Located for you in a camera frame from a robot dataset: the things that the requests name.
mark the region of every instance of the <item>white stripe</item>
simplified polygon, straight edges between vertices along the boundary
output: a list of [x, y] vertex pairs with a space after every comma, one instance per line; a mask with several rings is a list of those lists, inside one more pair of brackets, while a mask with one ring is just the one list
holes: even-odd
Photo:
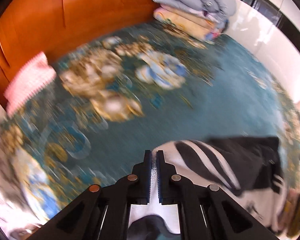
[[200, 160], [203, 162], [204, 166], [218, 179], [220, 179], [228, 188], [231, 188], [228, 182], [221, 176], [221, 174], [216, 170], [213, 166], [207, 155], [193, 142], [190, 141], [182, 141], [183, 143], [189, 145], [192, 149], [195, 150], [197, 155], [199, 156]]
[[205, 147], [207, 147], [210, 151], [212, 151], [214, 153], [214, 155], [217, 157], [221, 167], [223, 168], [224, 172], [227, 174], [227, 176], [229, 177], [229, 179], [231, 179], [231, 182], [233, 183], [233, 185], [235, 186], [236, 189], [240, 189], [240, 183], [237, 179], [237, 177], [235, 176], [233, 170], [231, 169], [229, 163], [226, 161], [226, 159], [223, 157], [223, 155], [218, 152], [215, 148], [213, 148], [212, 146], [200, 142], [202, 145], [204, 145]]
[[281, 178], [279, 175], [277, 175], [277, 174], [274, 174], [274, 177], [275, 177], [276, 179], [278, 179], [278, 180], [282, 181], [282, 183], [284, 183], [284, 180], [283, 180], [283, 178]]
[[279, 182], [277, 182], [277, 181], [273, 181], [273, 184], [276, 185], [276, 186], [278, 186], [279, 188], [282, 188], [282, 187], [283, 187], [283, 186], [282, 186]]

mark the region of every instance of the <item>rivet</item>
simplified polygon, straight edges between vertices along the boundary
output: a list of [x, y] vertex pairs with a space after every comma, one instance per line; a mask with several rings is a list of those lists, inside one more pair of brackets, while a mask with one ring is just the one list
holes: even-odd
[[137, 178], [138, 178], [138, 176], [135, 175], [135, 174], [130, 174], [130, 175], [128, 176], [128, 180], [130, 180], [130, 181], [135, 181], [135, 180], [137, 180]]
[[172, 175], [172, 176], [171, 176], [171, 179], [172, 179], [173, 181], [179, 181], [179, 180], [181, 180], [181, 176], [180, 176], [179, 174], [175, 174], [175, 175]]
[[98, 192], [100, 190], [100, 187], [99, 187], [99, 185], [94, 184], [89, 187], [89, 190], [91, 192]]
[[211, 185], [209, 185], [209, 189], [211, 191], [218, 191], [220, 189], [220, 187], [216, 184], [211, 184]]

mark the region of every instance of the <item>blue and white flower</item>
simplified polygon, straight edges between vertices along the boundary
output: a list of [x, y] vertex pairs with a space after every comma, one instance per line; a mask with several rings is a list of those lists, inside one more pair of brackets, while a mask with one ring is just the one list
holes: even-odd
[[156, 83], [167, 90], [180, 88], [186, 81], [187, 68], [176, 57], [158, 51], [147, 51], [138, 57], [147, 63], [136, 70], [140, 81]]

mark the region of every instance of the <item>wooden headboard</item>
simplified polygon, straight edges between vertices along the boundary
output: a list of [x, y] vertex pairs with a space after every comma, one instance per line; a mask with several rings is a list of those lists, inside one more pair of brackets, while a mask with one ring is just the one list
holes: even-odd
[[151, 20], [157, 7], [151, 0], [13, 0], [0, 17], [0, 103], [40, 51], [53, 62], [98, 36]]

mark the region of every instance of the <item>bed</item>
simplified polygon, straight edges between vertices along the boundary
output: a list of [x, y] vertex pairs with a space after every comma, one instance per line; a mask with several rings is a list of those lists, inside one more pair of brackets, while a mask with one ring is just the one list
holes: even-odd
[[[50, 0], [42, 14], [33, 1], [14, 0], [0, 19], [9, 82], [40, 51], [56, 73], [0, 125], [28, 221], [44, 224], [89, 185], [113, 184], [144, 150], [168, 141], [277, 136], [287, 185], [300, 187], [300, 114], [235, 40], [199, 42], [153, 21], [151, 0], [89, 0], [84, 10], [88, 0]], [[35, 17], [18, 14], [21, 5]], [[89, 58], [108, 67], [102, 82], [78, 69]], [[173, 65], [168, 82], [149, 67], [156, 61]]]

